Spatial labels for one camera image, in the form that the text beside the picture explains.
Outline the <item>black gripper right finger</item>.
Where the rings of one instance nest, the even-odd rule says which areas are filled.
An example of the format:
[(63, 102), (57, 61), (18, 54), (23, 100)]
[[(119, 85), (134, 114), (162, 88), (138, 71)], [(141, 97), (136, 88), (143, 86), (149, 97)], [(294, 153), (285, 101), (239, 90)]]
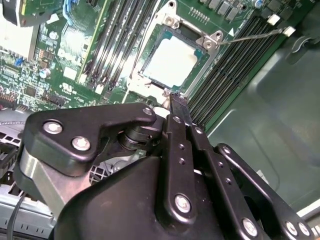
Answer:
[(226, 240), (312, 240), (314, 233), (230, 146), (189, 127), (196, 165)]

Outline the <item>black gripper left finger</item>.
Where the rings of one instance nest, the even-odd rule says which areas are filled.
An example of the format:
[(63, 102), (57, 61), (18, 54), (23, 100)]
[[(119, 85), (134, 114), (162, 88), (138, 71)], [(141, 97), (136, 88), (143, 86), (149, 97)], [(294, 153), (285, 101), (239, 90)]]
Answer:
[(187, 100), (169, 95), (168, 108), (120, 103), (33, 113), (25, 123), (17, 185), (42, 200), (55, 217), (90, 187), (94, 165), (144, 150), (162, 160), (161, 206), (177, 210), (175, 196), (195, 198), (194, 164), (186, 131)]

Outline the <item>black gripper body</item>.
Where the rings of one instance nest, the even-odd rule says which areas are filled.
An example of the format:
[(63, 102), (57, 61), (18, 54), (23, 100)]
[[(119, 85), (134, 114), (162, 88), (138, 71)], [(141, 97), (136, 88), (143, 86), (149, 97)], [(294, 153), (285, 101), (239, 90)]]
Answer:
[(214, 206), (203, 176), (194, 175), (197, 217), (185, 231), (156, 217), (159, 157), (145, 157), (74, 196), (53, 230), (56, 240), (248, 240)]

